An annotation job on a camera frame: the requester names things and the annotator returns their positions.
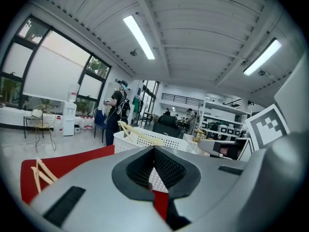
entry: stool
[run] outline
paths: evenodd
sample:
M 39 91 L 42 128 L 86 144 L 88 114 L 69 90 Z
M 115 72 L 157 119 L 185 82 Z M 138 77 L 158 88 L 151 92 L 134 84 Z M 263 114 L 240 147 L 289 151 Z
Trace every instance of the stool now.
M 27 122 L 28 120 L 42 120 L 42 123 L 43 123 L 42 117 L 37 118 L 35 116 L 24 116 L 24 135 L 25 135 L 25 138 L 26 138 L 25 122 L 26 122 L 27 131 L 29 131 L 28 122 Z

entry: red table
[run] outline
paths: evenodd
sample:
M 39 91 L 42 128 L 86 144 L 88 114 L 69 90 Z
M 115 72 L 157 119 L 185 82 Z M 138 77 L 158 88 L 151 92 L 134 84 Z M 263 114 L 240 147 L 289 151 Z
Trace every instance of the red table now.
M 42 159 L 49 170 L 60 178 L 70 172 L 72 169 L 81 165 L 82 163 L 100 157 L 106 157 L 114 154 L 114 146 L 110 145 L 100 149 L 86 151 L 83 153 Z M 20 173 L 20 191 L 22 200 L 30 204 L 31 200 L 38 194 L 38 190 L 34 181 L 33 170 L 31 167 L 36 166 L 36 160 L 25 160 L 21 164 Z M 48 184 L 40 178 L 40 186 L 43 190 Z M 154 207 L 160 216 L 165 220 L 168 207 L 168 194 L 158 191 L 153 191 L 155 195 Z

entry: tube light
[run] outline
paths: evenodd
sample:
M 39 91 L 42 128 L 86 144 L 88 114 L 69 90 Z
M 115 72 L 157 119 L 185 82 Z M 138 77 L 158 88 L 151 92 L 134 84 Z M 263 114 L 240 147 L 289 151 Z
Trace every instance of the tube light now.
M 128 16 L 123 19 L 124 22 L 126 23 L 127 27 L 131 30 L 133 33 L 134 37 L 137 39 L 139 42 L 141 48 L 143 49 L 144 53 L 146 54 L 148 59 L 154 59 L 154 55 L 143 35 L 143 33 L 140 30 L 140 27 L 137 25 L 136 21 L 134 20 L 133 16 Z
M 274 55 L 279 48 L 281 47 L 280 42 L 273 38 L 268 46 L 264 49 L 263 52 L 243 71 L 247 76 L 255 72 L 259 67 L 261 67 L 267 60 Z

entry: dark pants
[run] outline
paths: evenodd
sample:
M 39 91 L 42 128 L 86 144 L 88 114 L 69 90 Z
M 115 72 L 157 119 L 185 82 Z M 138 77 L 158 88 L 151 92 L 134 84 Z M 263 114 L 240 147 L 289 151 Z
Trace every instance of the dark pants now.
M 121 120 L 127 123 L 127 118 L 120 119 L 119 116 L 110 116 L 107 120 L 107 128 L 105 132 L 106 146 L 112 145 L 114 143 L 114 133 L 119 131 L 118 121 Z

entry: perforated basket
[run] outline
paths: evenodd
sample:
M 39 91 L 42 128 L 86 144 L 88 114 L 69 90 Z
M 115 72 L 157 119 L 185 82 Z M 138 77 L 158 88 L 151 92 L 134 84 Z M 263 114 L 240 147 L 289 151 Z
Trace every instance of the perforated basket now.
M 166 135 L 162 135 L 153 131 L 145 130 L 142 128 L 134 128 L 141 132 L 142 134 L 149 136 L 149 137 L 155 137 L 160 138 L 163 140 L 164 146 L 168 146 L 174 149 L 178 149 L 181 151 L 190 152 L 193 154 L 196 154 L 194 150 L 190 147 L 190 145 L 187 143 L 187 141 L 179 138 L 169 137 Z M 126 136 L 123 131 L 117 132 L 114 134 L 114 145 L 115 145 L 115 154 L 134 149 L 137 147 L 144 147 L 153 145 L 149 141 L 145 140 L 144 138 L 138 136 L 134 132 L 130 132 L 130 139 Z M 159 177 L 158 173 L 156 172 L 155 168 L 150 174 L 149 182 L 153 185 L 153 190 L 160 191 L 160 192 L 168 192 L 167 188 L 164 186 L 161 178 Z

